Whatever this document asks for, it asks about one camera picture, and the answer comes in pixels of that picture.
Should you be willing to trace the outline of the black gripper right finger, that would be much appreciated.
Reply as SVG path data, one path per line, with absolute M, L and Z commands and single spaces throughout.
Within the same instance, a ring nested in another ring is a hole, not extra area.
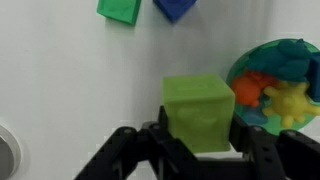
M 299 131 L 273 135 L 234 114 L 229 141 L 253 165 L 256 180 L 320 180 L 320 143 Z

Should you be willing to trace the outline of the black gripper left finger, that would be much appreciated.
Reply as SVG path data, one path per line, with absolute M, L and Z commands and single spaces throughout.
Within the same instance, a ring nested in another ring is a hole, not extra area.
M 163 106 L 158 120 L 137 131 L 118 128 L 89 160 L 74 180 L 127 180 L 139 162 L 148 161 L 157 180 L 196 180 L 200 166 L 181 140 L 168 132 Z

